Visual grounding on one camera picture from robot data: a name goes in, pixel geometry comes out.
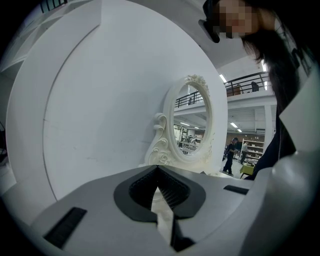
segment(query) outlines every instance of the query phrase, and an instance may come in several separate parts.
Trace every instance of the railing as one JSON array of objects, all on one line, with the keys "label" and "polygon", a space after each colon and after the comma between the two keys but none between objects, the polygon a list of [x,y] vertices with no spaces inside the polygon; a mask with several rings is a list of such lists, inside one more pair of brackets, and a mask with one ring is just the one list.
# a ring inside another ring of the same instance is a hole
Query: railing
[{"label": "railing", "polygon": [[175,100],[175,108],[179,108],[181,106],[188,106],[196,104],[197,102],[204,102],[204,99],[202,98],[199,91],[192,92],[186,96],[177,98]]},{"label": "railing", "polygon": [[42,13],[44,14],[44,13],[50,12],[51,10],[59,6],[65,5],[67,3],[68,3],[68,0],[43,0],[40,3],[40,7],[41,7]]},{"label": "railing", "polygon": [[270,90],[271,84],[269,81],[268,72],[259,72],[246,76],[242,76],[224,83],[226,96],[234,96],[245,93],[252,93],[262,90]]}]

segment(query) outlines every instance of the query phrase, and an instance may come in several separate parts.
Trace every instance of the yellow table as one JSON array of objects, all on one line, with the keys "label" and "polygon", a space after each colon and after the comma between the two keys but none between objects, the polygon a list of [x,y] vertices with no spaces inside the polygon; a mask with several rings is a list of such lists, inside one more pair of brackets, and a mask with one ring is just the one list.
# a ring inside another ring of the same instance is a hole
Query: yellow table
[{"label": "yellow table", "polygon": [[242,173],[240,179],[244,174],[246,175],[252,175],[254,173],[254,167],[253,166],[248,166],[246,163],[243,164],[243,166],[240,169],[240,173]]}]

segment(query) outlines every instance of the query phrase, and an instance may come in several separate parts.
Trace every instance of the black jacket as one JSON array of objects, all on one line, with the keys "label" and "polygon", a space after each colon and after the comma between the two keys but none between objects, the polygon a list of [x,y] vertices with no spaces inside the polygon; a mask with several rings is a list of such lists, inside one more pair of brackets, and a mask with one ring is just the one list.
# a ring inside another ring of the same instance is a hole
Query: black jacket
[{"label": "black jacket", "polygon": [[295,146],[286,128],[279,119],[279,112],[277,109],[274,137],[265,150],[263,156],[256,163],[253,174],[246,177],[245,180],[254,180],[260,170],[268,167],[273,167],[278,159],[281,159],[288,155],[292,155],[295,151]]}]

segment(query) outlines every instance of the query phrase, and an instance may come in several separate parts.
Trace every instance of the white mirror frame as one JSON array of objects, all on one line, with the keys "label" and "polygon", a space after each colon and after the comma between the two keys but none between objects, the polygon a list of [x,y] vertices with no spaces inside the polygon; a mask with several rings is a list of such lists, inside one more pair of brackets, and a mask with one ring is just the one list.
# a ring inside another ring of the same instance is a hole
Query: white mirror frame
[{"label": "white mirror frame", "polygon": [[[185,155],[178,148],[174,134],[174,111],[178,94],[184,85],[193,86],[203,97],[207,113],[206,128],[203,140],[196,151],[191,155]],[[212,141],[214,139],[214,116],[209,89],[206,81],[199,75],[188,75],[179,80],[168,91],[163,107],[163,113],[157,113],[154,119],[158,124],[154,125],[155,137],[147,150],[144,163],[139,165],[169,165],[177,168],[200,173],[209,171],[212,158]]]}]

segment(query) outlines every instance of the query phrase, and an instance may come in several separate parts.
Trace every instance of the ceiling light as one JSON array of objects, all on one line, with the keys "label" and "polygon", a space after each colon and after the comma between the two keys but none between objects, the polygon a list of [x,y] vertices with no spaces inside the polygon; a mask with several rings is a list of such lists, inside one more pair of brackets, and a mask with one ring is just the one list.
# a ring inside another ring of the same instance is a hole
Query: ceiling light
[{"label": "ceiling light", "polygon": [[263,72],[266,72],[266,71],[267,71],[267,66],[266,66],[266,64],[265,64],[265,61],[262,60],[261,63],[262,63]]},{"label": "ceiling light", "polygon": [[227,82],[227,80],[225,79],[225,77],[224,77],[222,74],[220,74],[220,77],[221,77],[221,79],[222,79],[222,81],[223,81],[224,83]]},{"label": "ceiling light", "polygon": [[232,125],[234,128],[238,128],[234,122],[231,122],[230,125]]}]

